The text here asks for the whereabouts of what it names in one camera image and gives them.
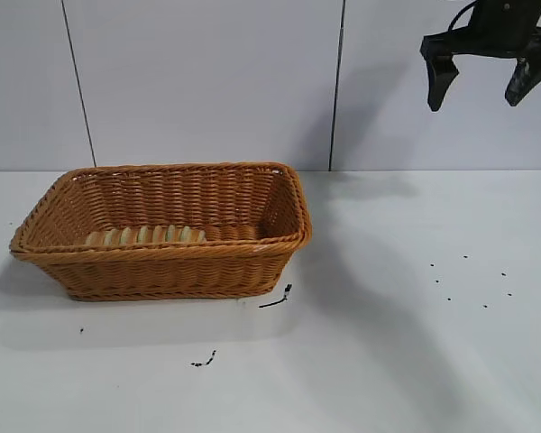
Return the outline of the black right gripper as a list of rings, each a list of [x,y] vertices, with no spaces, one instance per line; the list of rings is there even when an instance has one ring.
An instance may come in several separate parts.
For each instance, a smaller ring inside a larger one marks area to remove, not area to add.
[[[427,103],[433,112],[459,74],[454,55],[517,58],[505,91],[510,106],[541,82],[541,51],[534,51],[541,49],[541,0],[483,0],[469,7],[472,15],[465,26],[451,24],[445,32],[423,37],[420,52],[427,60]]]

